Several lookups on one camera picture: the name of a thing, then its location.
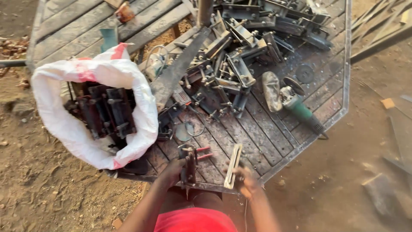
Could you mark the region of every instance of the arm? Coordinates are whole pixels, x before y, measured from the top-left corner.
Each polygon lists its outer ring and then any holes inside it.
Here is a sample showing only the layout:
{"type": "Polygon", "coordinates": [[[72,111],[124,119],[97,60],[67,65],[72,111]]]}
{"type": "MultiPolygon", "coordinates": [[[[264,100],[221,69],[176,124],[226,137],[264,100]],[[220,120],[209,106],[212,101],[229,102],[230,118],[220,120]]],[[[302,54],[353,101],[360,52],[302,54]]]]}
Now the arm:
{"type": "Polygon", "coordinates": [[[253,219],[257,232],[273,231],[280,232],[278,220],[270,206],[269,200],[266,197],[260,184],[252,177],[251,172],[247,168],[238,168],[235,173],[243,176],[243,185],[240,192],[249,200],[252,210],[253,219]]]}
{"type": "Polygon", "coordinates": [[[149,192],[127,216],[118,232],[148,232],[155,229],[167,190],[179,181],[180,171],[185,164],[185,159],[171,161],[153,182],[149,192]]]}

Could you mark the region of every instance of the person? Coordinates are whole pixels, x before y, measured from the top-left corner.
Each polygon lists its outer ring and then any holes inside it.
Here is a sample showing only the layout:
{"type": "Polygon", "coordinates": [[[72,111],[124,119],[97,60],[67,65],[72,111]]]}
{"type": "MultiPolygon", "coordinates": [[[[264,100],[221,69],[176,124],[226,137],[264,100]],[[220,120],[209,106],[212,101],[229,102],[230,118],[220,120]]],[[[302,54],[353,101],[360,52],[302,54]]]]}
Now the person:
{"type": "MultiPolygon", "coordinates": [[[[223,213],[223,202],[215,192],[190,190],[181,194],[173,187],[179,181],[185,159],[174,159],[153,182],[147,194],[127,216],[119,232],[237,231],[223,213]]],[[[240,192],[249,201],[257,232],[279,232],[280,227],[265,192],[248,168],[234,170],[243,177],[240,192]]]]}

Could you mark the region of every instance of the hand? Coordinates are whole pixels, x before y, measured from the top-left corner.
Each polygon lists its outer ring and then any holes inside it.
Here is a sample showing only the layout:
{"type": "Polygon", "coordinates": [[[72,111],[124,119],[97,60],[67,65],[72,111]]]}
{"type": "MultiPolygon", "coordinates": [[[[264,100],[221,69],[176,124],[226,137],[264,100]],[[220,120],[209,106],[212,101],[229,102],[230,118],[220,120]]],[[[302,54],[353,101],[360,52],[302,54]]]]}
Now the hand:
{"type": "Polygon", "coordinates": [[[180,172],[186,162],[186,159],[172,159],[157,179],[163,182],[167,188],[174,186],[179,181],[180,172]]]}
{"type": "Polygon", "coordinates": [[[262,187],[260,186],[259,182],[257,179],[252,177],[252,173],[249,168],[244,167],[238,167],[233,170],[233,172],[236,174],[236,177],[241,176],[243,177],[243,184],[238,186],[240,192],[249,200],[251,201],[252,199],[260,196],[264,196],[265,193],[262,190],[262,187]]]}

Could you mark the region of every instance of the angle grinder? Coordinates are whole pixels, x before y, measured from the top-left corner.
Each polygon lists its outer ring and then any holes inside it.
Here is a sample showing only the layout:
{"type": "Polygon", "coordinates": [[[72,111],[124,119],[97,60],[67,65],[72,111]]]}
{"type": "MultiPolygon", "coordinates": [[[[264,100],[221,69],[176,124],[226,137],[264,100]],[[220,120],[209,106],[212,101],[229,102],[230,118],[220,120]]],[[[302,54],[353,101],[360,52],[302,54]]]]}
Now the angle grinder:
{"type": "Polygon", "coordinates": [[[326,128],[303,103],[300,97],[300,95],[305,95],[303,88],[289,77],[283,78],[283,82],[285,87],[280,89],[283,107],[289,110],[299,122],[308,126],[317,135],[323,135],[325,139],[329,139],[325,133],[326,128]]]}

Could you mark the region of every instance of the sandy ground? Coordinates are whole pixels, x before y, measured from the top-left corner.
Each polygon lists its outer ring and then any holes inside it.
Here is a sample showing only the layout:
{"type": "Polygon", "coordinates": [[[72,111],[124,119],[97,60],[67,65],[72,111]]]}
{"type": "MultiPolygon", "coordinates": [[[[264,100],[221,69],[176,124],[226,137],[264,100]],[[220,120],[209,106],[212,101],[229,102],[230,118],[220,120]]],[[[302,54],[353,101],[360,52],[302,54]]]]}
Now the sandy ground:
{"type": "MultiPolygon", "coordinates": [[[[374,3],[354,0],[353,17],[374,3]]],[[[36,4],[0,0],[0,37],[29,34],[36,4]]],[[[151,45],[169,40],[170,32],[151,45]]],[[[316,141],[265,184],[283,230],[396,230],[381,222],[361,187],[382,172],[398,191],[408,189],[403,174],[381,158],[398,156],[381,97],[359,82],[384,98],[412,94],[409,42],[354,65],[349,113],[328,131],[330,140],[316,141]]],[[[68,153],[42,129],[31,90],[16,87],[19,81],[12,75],[0,79],[0,142],[8,143],[0,147],[0,231],[114,231],[112,221],[125,219],[140,200],[141,183],[110,179],[68,153]],[[23,106],[22,116],[8,111],[11,100],[23,106]]],[[[244,232],[245,200],[224,195],[224,202],[244,232]]],[[[254,231],[250,211],[247,223],[254,231]]]]}

